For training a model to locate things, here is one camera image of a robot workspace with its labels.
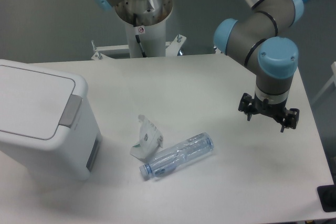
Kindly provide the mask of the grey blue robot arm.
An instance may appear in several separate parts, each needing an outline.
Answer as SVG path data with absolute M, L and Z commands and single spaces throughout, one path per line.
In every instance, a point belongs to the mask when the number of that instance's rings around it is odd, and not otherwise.
M 114 9 L 124 22 L 132 58 L 165 57 L 166 25 L 172 0 L 94 0 L 103 10 Z M 255 94 L 244 93 L 238 109 L 248 118 L 261 114 L 282 129 L 295 129 L 299 110 L 286 108 L 298 67 L 296 44 L 279 36 L 303 14 L 302 0 L 245 0 L 253 14 L 244 22 L 229 18 L 214 32 L 213 43 L 256 76 Z

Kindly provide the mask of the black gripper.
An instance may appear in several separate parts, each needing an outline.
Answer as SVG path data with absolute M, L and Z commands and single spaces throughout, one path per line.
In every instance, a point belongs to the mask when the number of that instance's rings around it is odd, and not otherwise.
M 253 99 L 248 93 L 243 93 L 238 110 L 247 116 L 247 121 L 250 121 L 252 116 L 257 114 L 273 118 L 281 124 L 280 132 L 283 133 L 285 129 L 296 129 L 300 115 L 299 109 L 286 109 L 286 102 L 287 99 L 281 103 L 271 104 L 268 99 L 259 99 L 257 94 Z

